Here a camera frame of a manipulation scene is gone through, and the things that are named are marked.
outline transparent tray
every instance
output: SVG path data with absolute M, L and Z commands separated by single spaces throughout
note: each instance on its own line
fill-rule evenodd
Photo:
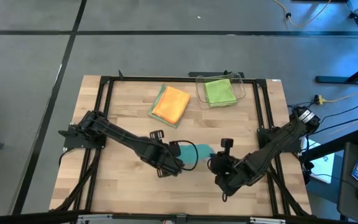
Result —
M 246 97 L 242 78 L 237 72 L 215 77 L 198 76 L 196 91 L 201 109 L 232 106 Z

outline wooden table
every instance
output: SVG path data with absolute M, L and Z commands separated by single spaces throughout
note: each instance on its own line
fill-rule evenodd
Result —
M 93 110 L 99 80 L 100 76 L 84 76 L 72 122 L 78 123 L 88 110 Z M 149 132 L 162 129 L 165 132 L 164 142 L 186 139 L 195 144 L 209 144 L 216 152 L 222 151 L 221 138 L 233 138 L 231 154 L 238 158 L 259 149 L 252 85 L 244 84 L 247 95 L 235 106 L 201 110 L 196 99 L 195 83 L 165 83 L 191 94 L 183 120 L 175 129 L 148 115 L 162 83 L 115 81 L 108 120 L 138 136 L 148 136 Z M 274 123 L 276 126 L 284 125 L 288 122 L 288 110 L 282 83 L 280 80 L 267 80 L 267 86 Z M 261 100 L 266 124 L 263 97 Z M 77 149 L 63 157 L 50 208 L 59 206 L 77 184 L 83 155 L 84 149 Z M 281 154 L 281 159 L 287 188 L 302 208 L 310 213 L 299 161 L 289 153 Z M 80 208 L 85 206 L 86 193 L 87 186 L 83 191 Z M 282 213 L 277 186 L 276 194 Z M 251 187 L 242 187 L 226 203 L 222 202 L 221 196 L 221 189 L 214 184 L 214 175 L 208 170 L 206 161 L 201 161 L 191 172 L 183 171 L 178 177 L 160 179 L 156 170 L 140 161 L 133 150 L 108 139 L 101 153 L 91 210 L 189 215 L 272 214 L 266 177 Z

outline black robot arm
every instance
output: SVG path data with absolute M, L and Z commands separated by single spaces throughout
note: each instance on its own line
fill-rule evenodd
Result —
M 320 119 L 308 108 L 295 108 L 290 122 L 282 128 L 267 133 L 271 139 L 262 149 L 249 153 L 242 159 L 230 156 L 232 139 L 223 139 L 225 150 L 211 155 L 209 168 L 215 174 L 215 184 L 223 191 L 224 198 L 232 196 L 240 187 L 251 186 L 269 170 L 272 159 L 284 151 L 294 140 L 315 132 Z
M 177 158 L 180 156 L 179 145 L 176 142 L 163 143 L 162 130 L 150 133 L 149 138 L 138 137 L 110 123 L 99 111 L 88 111 L 73 127 L 88 141 L 97 142 L 107 136 L 131 148 L 143 162 L 157 169 L 159 177 L 177 176 L 184 166 L 183 161 Z

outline green cloth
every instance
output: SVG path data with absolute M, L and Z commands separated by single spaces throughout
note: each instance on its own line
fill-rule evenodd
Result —
M 205 83 L 205 94 L 210 107 L 229 106 L 237 102 L 227 78 Z

